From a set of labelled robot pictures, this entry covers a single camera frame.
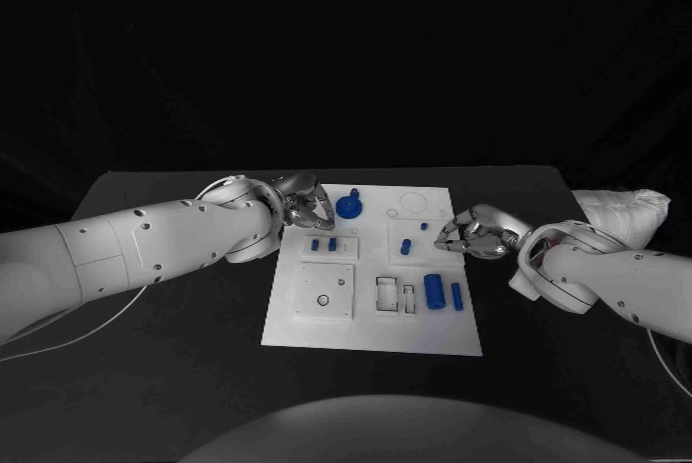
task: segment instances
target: black table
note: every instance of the black table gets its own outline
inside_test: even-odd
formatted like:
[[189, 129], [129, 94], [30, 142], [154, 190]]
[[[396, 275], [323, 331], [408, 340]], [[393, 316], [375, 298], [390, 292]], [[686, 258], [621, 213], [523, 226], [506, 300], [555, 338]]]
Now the black table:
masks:
[[[194, 197], [242, 171], [108, 173], [73, 219]], [[268, 181], [292, 171], [258, 171]], [[550, 167], [315, 171], [324, 183], [448, 187], [455, 211], [488, 203], [540, 225], [584, 220]], [[516, 264], [468, 257], [483, 358], [259, 345], [276, 254], [147, 289], [82, 342], [0, 364], [0, 460], [176, 460], [253, 418], [317, 399], [411, 394], [549, 418], [647, 457], [692, 456], [692, 402], [644, 331], [598, 304], [573, 315], [507, 286]], [[88, 331], [137, 291], [98, 300], [0, 357]]]

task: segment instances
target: white cloth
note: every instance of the white cloth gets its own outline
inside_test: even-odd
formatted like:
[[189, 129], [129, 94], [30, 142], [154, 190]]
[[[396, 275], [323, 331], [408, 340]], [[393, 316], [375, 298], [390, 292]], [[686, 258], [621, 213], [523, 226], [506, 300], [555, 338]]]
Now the white cloth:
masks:
[[575, 190], [572, 194], [588, 222], [612, 233], [633, 249], [643, 249], [666, 220], [670, 198], [653, 190]]

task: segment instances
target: white board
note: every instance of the white board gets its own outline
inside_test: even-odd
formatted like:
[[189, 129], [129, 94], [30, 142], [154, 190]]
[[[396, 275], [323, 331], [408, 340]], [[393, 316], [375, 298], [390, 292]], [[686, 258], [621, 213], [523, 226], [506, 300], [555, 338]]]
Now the white board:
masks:
[[[454, 216], [448, 190], [324, 185], [334, 205], [351, 188], [363, 204], [354, 219], [336, 217], [331, 232], [284, 229], [262, 345], [481, 356], [464, 258], [432, 246]], [[334, 237], [337, 247], [328, 251]], [[400, 254], [405, 238], [412, 242], [408, 255]], [[422, 279], [429, 273], [442, 277], [447, 304], [439, 310], [425, 302]], [[377, 311], [377, 277], [387, 284], [387, 308], [395, 311]], [[392, 280], [385, 278], [396, 279], [393, 305]], [[462, 311], [454, 309], [451, 283], [461, 287]], [[403, 286], [412, 286], [412, 302]], [[406, 313], [411, 303], [415, 314]]]

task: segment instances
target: black curtain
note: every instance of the black curtain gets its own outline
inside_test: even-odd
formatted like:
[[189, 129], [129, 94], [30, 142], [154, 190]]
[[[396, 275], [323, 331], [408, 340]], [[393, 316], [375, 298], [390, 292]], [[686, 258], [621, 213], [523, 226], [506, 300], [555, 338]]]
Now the black curtain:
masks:
[[108, 170], [550, 164], [690, 216], [690, 0], [0, 5], [3, 231]]

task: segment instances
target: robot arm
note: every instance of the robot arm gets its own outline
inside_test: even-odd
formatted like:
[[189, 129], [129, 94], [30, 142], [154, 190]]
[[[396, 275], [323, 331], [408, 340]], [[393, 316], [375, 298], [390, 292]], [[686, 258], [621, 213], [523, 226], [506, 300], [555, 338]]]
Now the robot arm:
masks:
[[[333, 229], [310, 174], [276, 187], [229, 177], [200, 199], [141, 206], [0, 235], [0, 343], [29, 325], [108, 295], [278, 249], [284, 224]], [[313, 210], [320, 203], [328, 220]]]
[[[464, 240], [448, 234], [468, 225]], [[530, 229], [514, 216], [477, 205], [454, 217], [435, 247], [483, 259], [519, 252], [510, 286], [565, 311], [585, 313], [598, 298], [630, 322], [692, 343], [692, 260], [627, 245], [568, 221]]]

